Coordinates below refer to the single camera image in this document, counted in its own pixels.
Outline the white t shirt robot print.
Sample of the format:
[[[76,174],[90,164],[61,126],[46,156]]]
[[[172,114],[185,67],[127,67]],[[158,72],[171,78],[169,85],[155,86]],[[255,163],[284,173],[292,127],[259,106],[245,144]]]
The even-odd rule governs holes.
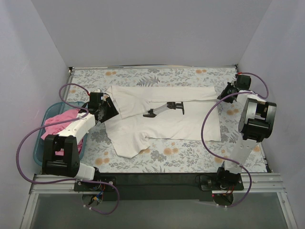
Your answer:
[[[119,114],[105,122],[118,156],[132,158],[149,148],[150,138],[221,141],[215,105],[217,93],[207,87],[111,86]]]

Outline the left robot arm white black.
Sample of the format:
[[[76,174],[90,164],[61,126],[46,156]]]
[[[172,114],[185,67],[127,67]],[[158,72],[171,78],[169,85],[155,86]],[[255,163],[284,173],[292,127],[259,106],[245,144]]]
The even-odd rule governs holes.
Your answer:
[[[89,102],[78,109],[76,120],[55,135],[44,139],[42,173],[85,180],[89,190],[101,187],[101,178],[95,175],[95,168],[80,162],[78,144],[97,125],[119,112],[107,93],[91,92]]]

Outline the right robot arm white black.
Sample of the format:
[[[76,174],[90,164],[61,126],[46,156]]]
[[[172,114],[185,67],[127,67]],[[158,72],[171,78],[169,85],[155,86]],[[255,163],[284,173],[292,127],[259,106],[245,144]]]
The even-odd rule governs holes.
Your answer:
[[[252,150],[269,138],[273,130],[277,105],[250,90],[251,76],[252,73],[237,73],[235,80],[228,83],[217,97],[226,103],[237,101],[244,106],[238,124],[240,135],[236,145],[229,158],[217,170],[215,182],[222,190],[234,188],[241,183],[241,166]]]

